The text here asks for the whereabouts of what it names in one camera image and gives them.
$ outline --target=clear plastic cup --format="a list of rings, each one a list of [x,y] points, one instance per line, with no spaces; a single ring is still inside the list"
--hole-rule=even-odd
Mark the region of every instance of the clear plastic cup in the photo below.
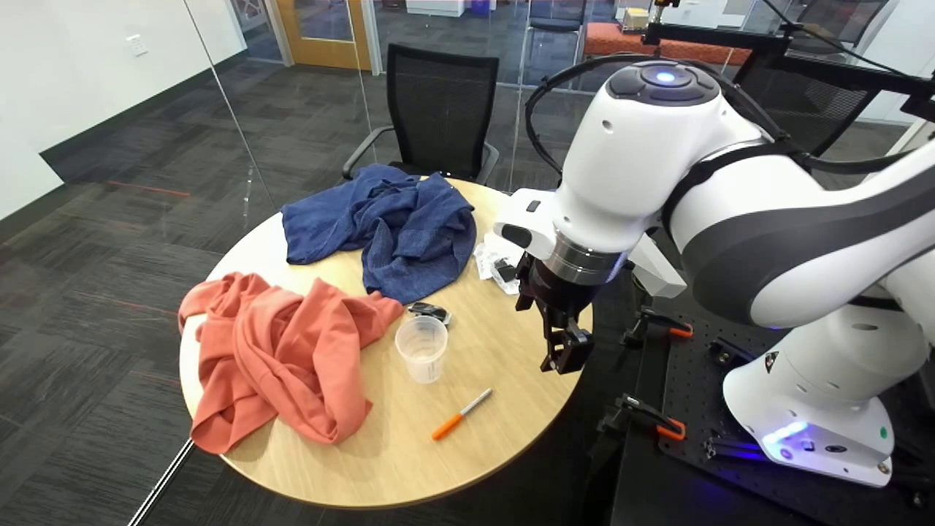
[[[416,383],[435,383],[445,368],[446,329],[435,317],[408,314],[394,334],[394,349]]]

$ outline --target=marker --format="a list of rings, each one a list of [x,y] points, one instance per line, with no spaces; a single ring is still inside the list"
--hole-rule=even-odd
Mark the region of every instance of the marker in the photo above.
[[[441,443],[446,434],[452,434],[478,403],[486,403],[493,396],[493,388],[473,397],[461,413],[449,416],[435,434],[433,443]]]

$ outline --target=orange cloth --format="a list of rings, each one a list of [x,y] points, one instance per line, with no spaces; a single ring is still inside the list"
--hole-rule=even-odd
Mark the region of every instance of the orange cloth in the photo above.
[[[348,298],[325,282],[294,296],[259,276],[226,276],[183,296],[179,326],[202,314],[205,397],[194,443],[207,454],[227,454],[275,416],[318,444],[348,438],[372,410],[360,350],[401,318],[404,304],[382,296]]]

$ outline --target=white wall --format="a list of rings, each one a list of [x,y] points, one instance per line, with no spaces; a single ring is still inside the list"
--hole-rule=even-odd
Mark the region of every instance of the white wall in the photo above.
[[[245,51],[227,0],[191,9],[214,61]],[[205,67],[183,0],[0,0],[0,220],[62,184],[37,152]]]
[[[898,4],[873,42],[863,51],[867,60],[889,67],[928,80],[935,71],[935,4],[933,0],[890,0]],[[907,98],[879,95],[860,121],[864,123],[912,123],[901,114]]]

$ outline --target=desk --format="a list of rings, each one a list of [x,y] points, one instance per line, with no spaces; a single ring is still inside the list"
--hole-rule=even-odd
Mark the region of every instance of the desk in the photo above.
[[[490,231],[505,197],[467,181],[452,187],[477,209],[477,231]],[[362,296],[360,251],[343,251],[315,267],[287,267],[280,217],[245,234],[210,279],[227,272],[256,272],[293,293],[325,279],[348,296]],[[446,368],[439,383],[419,387],[405,378],[391,349],[391,329],[362,350],[362,387],[373,410],[348,443],[321,447],[271,422],[223,460],[245,480],[293,499],[373,510],[458,492],[521,456],[563,410],[578,375],[538,368],[546,350],[540,317],[515,314],[515,298],[478,282],[473,260],[452,286],[426,301],[452,314]],[[197,329],[197,318],[183,329],[179,353],[191,413],[202,402]],[[435,444],[429,434],[483,388],[493,388],[493,397]]]

